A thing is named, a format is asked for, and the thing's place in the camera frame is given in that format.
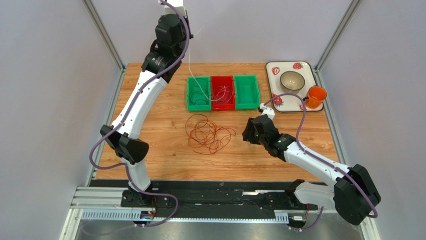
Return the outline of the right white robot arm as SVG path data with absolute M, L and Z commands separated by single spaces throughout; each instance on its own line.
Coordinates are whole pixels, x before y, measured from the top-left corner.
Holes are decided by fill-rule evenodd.
M 382 198 L 362 165 L 350 167 L 312 152 L 295 137 L 280 133 L 267 115 L 249 118 L 242 136 L 243 141 L 263 146 L 272 157 L 298 166 L 324 183 L 297 183 L 290 192 L 300 203 L 335 210 L 354 226 L 377 216 L 375 208 Z

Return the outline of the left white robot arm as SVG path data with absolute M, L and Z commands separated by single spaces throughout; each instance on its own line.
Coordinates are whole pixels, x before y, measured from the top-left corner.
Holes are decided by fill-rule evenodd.
M 146 167 L 150 146 L 139 136 L 154 102 L 181 66 L 191 39 L 188 21 L 177 14 L 162 16 L 155 33 L 156 40 L 128 102 L 112 125 L 104 125 L 100 130 L 130 176 L 128 190 L 123 193 L 126 206 L 133 204 L 144 208 L 154 201 L 153 195 L 144 193 L 152 188 Z

